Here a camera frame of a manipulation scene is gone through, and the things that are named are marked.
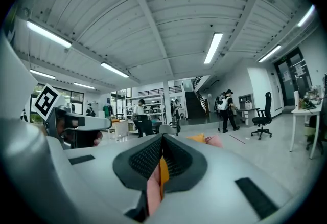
orange object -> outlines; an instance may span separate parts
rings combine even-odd
[[[206,144],[205,136],[203,133],[193,136],[193,137],[188,137],[188,139]],[[163,157],[161,157],[161,159],[160,159],[160,176],[161,176],[160,194],[161,194],[161,199],[163,199],[164,198],[164,184],[169,180],[167,163],[165,162],[165,159]]]

stair railing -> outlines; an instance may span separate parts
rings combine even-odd
[[[197,92],[197,95],[198,95],[200,102],[202,103],[202,106],[204,107],[203,109],[205,110],[205,114],[207,116],[209,116],[208,102],[203,99],[203,97],[201,96],[201,94],[199,92]]]

white desk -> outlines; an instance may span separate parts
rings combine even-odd
[[[316,108],[310,109],[310,110],[305,110],[305,109],[299,109],[299,110],[293,110],[293,133],[292,133],[292,142],[291,142],[291,148],[290,152],[293,151],[293,145],[294,145],[294,138],[295,138],[295,129],[296,129],[296,117],[297,116],[313,116],[317,115],[317,123],[316,123],[316,133],[315,133],[315,139],[313,141],[313,146],[312,150],[310,153],[310,158],[312,159],[313,153],[315,152],[317,140],[318,140],[318,133],[319,133],[319,121],[320,121],[320,112],[322,109],[322,102],[320,105],[316,105]]]

glass door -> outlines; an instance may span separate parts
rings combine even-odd
[[[306,62],[299,48],[296,48],[275,63],[281,83],[284,106],[294,106],[294,91],[303,97],[311,87]]]

fluorescent ceiling light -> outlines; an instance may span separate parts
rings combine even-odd
[[[45,74],[45,73],[42,73],[42,72],[34,71],[34,70],[30,70],[30,72],[31,73],[34,73],[34,74],[37,74],[37,75],[40,75],[40,76],[51,78],[51,79],[55,79],[56,78],[54,76],[51,76],[51,75],[48,75],[48,74]]]
[[[264,62],[267,58],[269,58],[272,54],[274,54],[277,50],[279,50],[282,46],[277,45],[272,51],[270,51],[266,56],[259,60],[259,62]]]
[[[221,33],[214,33],[214,37],[211,41],[211,45],[210,45],[210,48],[209,48],[209,51],[208,51],[208,55],[206,56],[205,58],[205,61],[204,61],[204,64],[209,64],[210,61],[212,60],[216,50],[217,50],[217,47],[220,43],[220,40],[221,38],[223,37],[223,34]]]
[[[86,86],[86,85],[79,84],[79,83],[73,83],[73,85],[81,86],[81,87],[86,87],[86,88],[91,88],[91,89],[95,89],[95,87],[90,87],[90,86]]]
[[[310,9],[307,11],[307,13],[305,14],[305,16],[301,19],[301,21],[297,24],[299,27],[301,27],[303,24],[304,24],[304,22],[306,22],[307,21],[307,19],[310,17],[310,15],[312,14],[312,12],[315,10],[315,6],[314,5],[312,5],[311,7],[310,7]]]
[[[47,37],[48,39],[60,44],[60,45],[63,45],[64,47],[66,48],[70,48],[72,46],[72,44],[60,37],[58,37],[57,35],[45,30],[44,28],[41,28],[40,26],[38,25],[35,25],[34,23],[30,22],[30,21],[27,21],[26,22],[26,26],[30,29],[30,30],[33,30],[35,31],[36,33],[39,33],[40,35],[44,36],[44,37]]]
[[[101,63],[101,66],[104,67],[104,68],[106,68],[106,69],[108,69],[108,70],[110,70],[110,71],[113,71],[113,72],[117,73],[118,75],[123,76],[124,78],[128,78],[128,77],[129,77],[129,76],[126,75],[125,73],[120,72],[119,70],[116,70],[115,68],[113,68],[112,66],[108,65],[108,64],[105,63],[105,62]]]

